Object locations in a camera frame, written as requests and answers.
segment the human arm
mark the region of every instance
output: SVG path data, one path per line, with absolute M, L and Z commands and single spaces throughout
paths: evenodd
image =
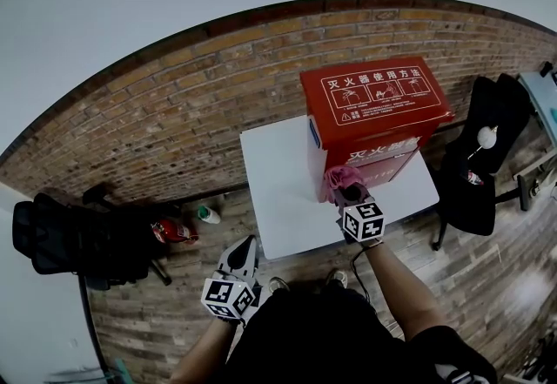
M 215 319 L 172 373 L 170 384 L 207 382 L 226 363 L 236 326 Z
M 409 341 L 430 327 L 446 325 L 429 288 L 381 243 L 366 251 L 389 310 Z

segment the black chair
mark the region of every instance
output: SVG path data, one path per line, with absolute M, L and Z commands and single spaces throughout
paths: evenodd
M 13 245 L 37 273 L 76 273 L 93 289 L 135 283 L 149 268 L 168 285 L 170 278 L 153 263 L 165 254 L 151 231 L 153 219 L 143 208 L 96 212 L 39 193 L 32 202 L 16 204 Z
M 495 225 L 495 206 L 520 198 L 520 207 L 529 207 L 528 190 L 522 177 L 518 187 L 499 197 L 495 195 L 495 174 L 503 164 L 516 138 L 530 117 L 530 97 L 513 77 L 501 74 L 497 83 L 478 77 L 473 85 L 468 117 L 462 133 L 446 145 L 446 154 L 438 171 L 430 168 L 440 196 L 436 210 L 441 219 L 439 239 L 433 243 L 438 251 L 447 225 L 478 235 L 490 235 Z M 497 142 L 491 149 L 479 147 L 477 136 L 482 127 L 497 126 Z M 483 185 L 467 180 L 468 171 L 480 177 Z

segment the fire extinguisher box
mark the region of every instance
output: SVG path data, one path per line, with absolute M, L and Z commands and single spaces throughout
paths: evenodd
M 358 167 L 366 186 L 395 177 L 442 122 L 453 119 L 421 57 L 346 64 L 300 74 L 308 122 L 308 161 L 319 201 L 323 175 Z

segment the person's left arm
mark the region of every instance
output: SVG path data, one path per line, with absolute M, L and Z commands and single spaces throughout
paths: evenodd
M 229 322 L 215 319 L 179 362 L 170 384 L 207 382 L 225 365 L 236 327 Z

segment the blue desk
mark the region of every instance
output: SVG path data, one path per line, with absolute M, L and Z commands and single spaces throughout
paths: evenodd
M 521 73 L 519 81 L 530 94 L 532 104 L 537 110 L 554 148 L 522 171 L 514 174 L 514 179 L 518 175 L 526 175 L 557 155 L 557 121 L 554 118 L 554 114 L 557 117 L 557 85 L 551 77 L 551 73 L 548 73 L 545 77 L 540 76 L 537 71 Z

